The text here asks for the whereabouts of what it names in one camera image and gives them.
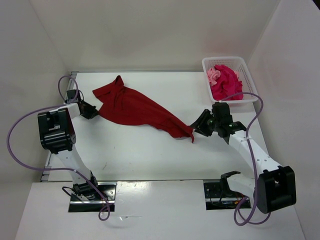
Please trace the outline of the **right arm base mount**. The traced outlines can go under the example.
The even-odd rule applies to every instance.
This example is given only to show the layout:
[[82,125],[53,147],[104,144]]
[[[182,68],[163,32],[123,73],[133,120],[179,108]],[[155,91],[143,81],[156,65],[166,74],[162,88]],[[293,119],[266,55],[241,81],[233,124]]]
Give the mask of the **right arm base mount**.
[[234,192],[225,194],[219,180],[203,181],[205,206],[207,211],[211,210],[234,210],[245,197],[242,193]]

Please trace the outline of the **dark red t shirt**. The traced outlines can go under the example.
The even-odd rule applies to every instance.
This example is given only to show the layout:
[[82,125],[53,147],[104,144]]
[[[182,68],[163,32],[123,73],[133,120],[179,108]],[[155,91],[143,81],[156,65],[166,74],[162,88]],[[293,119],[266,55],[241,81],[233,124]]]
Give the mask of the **dark red t shirt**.
[[195,140],[192,127],[141,92],[125,86],[120,75],[92,93],[102,102],[99,115],[108,121],[126,126],[149,125],[173,138]]

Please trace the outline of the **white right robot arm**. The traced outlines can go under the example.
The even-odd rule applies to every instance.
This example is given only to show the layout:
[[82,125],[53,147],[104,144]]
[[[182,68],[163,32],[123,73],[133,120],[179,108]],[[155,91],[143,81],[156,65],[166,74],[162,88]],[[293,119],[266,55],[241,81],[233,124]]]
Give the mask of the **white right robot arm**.
[[191,125],[195,132],[210,137],[217,133],[236,150],[256,174],[250,179],[239,171],[221,175],[219,191],[225,197],[235,192],[249,197],[263,214],[295,205],[297,202],[295,172],[273,160],[247,133],[248,128],[234,121],[225,102],[215,102]]

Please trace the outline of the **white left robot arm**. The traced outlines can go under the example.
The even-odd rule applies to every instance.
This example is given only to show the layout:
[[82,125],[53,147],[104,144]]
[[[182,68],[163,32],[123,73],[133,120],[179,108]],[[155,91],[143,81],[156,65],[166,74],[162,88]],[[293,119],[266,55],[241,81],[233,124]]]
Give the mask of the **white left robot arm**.
[[67,91],[63,106],[37,115],[42,147],[60,159],[65,168],[71,169],[74,191],[89,200],[99,196],[100,187],[75,147],[77,139],[72,119],[81,116],[91,120],[97,115],[96,107],[85,102],[82,93],[75,89]]

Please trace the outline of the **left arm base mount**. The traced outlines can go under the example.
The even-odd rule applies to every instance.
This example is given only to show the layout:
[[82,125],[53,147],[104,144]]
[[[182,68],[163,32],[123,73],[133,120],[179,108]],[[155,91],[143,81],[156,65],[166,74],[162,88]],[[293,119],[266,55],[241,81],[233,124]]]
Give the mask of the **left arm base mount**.
[[[63,191],[70,197],[68,212],[69,213],[88,213],[99,212],[101,208],[107,207],[106,202],[101,196],[94,191],[93,196],[86,197],[84,195],[77,195],[71,187],[63,186]],[[110,205],[110,212],[115,211],[116,200],[116,182],[98,182],[98,189],[108,200]]]

